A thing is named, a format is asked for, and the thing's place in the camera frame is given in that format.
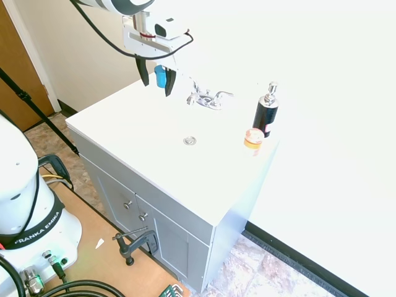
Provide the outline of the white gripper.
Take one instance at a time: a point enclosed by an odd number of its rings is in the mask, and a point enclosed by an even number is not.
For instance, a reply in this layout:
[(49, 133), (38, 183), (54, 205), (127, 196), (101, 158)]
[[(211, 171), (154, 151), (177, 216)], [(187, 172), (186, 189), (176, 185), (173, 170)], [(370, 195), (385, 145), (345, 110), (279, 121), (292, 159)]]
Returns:
[[(162, 37), (143, 37), (135, 28), (132, 17), (122, 17), (123, 20), (123, 42), (125, 49), (128, 52), (144, 56), (144, 57), (158, 57), (173, 52), (179, 45), (178, 41), (166, 40)], [(146, 65), (146, 60), (135, 58), (137, 70), (144, 86), (149, 85), (149, 72)], [(165, 68), (166, 84), (165, 96), (171, 95), (175, 80), (176, 71)]]

